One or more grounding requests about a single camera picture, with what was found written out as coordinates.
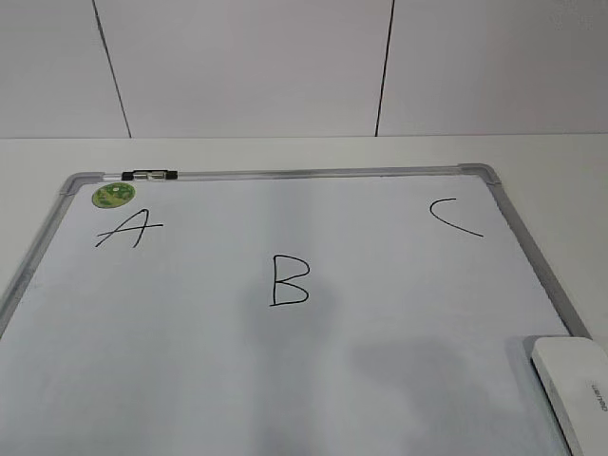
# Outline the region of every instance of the whiteboard frame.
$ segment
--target whiteboard frame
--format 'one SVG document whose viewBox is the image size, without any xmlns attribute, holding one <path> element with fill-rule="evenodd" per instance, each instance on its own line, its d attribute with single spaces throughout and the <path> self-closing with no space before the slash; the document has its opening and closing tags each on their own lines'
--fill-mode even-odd
<svg viewBox="0 0 608 456">
<path fill-rule="evenodd" d="M 459 176 L 469 175 L 481 178 L 494 197 L 496 204 L 506 219 L 509 228 L 539 278 L 558 316 L 571 335 L 591 338 L 579 313 L 574 308 L 564 289 L 551 271 L 538 245 L 523 224 L 522 219 L 506 195 L 503 184 L 494 169 L 483 163 L 463 163 L 455 166 L 422 166 L 398 168 L 361 169 L 311 169 L 295 171 L 240 171 L 240 172 L 178 172 L 177 181 L 241 181 L 268 179 L 312 179 L 349 177 L 401 177 L 401 176 Z M 34 241 L 17 269 L 9 286 L 0 299 L 0 337 L 9 324 L 10 318 L 23 297 L 29 282 L 40 264 L 55 232 L 61 225 L 69 205 L 85 184 L 120 181 L 122 174 L 78 173 L 67 178 L 59 191 L 59 196 L 40 228 Z"/>
</svg>

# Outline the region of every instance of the whiteboard eraser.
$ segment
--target whiteboard eraser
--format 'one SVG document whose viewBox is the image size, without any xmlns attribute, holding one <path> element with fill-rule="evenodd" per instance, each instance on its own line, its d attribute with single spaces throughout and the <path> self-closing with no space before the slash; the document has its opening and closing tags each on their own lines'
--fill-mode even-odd
<svg viewBox="0 0 608 456">
<path fill-rule="evenodd" d="M 582 337 L 543 337 L 532 362 L 574 456 L 608 454 L 608 355 Z"/>
</svg>

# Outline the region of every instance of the white table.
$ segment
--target white table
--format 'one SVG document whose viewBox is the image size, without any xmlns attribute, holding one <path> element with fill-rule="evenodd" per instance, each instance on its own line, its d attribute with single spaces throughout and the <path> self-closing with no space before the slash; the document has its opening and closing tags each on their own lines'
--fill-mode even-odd
<svg viewBox="0 0 608 456">
<path fill-rule="evenodd" d="M 0 288 L 59 187 L 82 171 L 429 166 L 484 162 L 608 350 L 608 135 L 0 141 Z"/>
</svg>

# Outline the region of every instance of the green magnet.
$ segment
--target green magnet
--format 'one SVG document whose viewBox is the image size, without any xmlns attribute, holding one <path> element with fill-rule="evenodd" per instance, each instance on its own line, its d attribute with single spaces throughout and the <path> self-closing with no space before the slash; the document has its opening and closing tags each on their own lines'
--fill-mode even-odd
<svg viewBox="0 0 608 456">
<path fill-rule="evenodd" d="M 134 197 L 135 187 L 133 185 L 115 182 L 97 189 L 93 194 L 93 204 L 102 209 L 112 209 L 127 204 Z"/>
</svg>

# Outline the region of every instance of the white wall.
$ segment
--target white wall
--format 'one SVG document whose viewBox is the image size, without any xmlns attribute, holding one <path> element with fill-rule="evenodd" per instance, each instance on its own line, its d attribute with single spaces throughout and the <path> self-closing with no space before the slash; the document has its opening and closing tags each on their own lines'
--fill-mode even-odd
<svg viewBox="0 0 608 456">
<path fill-rule="evenodd" d="M 608 0 L 396 0 L 381 135 L 608 131 Z"/>
<path fill-rule="evenodd" d="M 391 0 L 96 0 L 134 137 L 371 136 Z M 0 137 L 124 137 L 91 0 L 0 4 Z M 395 0 L 380 135 L 608 132 L 608 0 Z"/>
<path fill-rule="evenodd" d="M 133 136 L 373 135 L 390 0 L 98 0 Z"/>
<path fill-rule="evenodd" d="M 0 138 L 126 136 L 87 0 L 0 2 Z"/>
</svg>

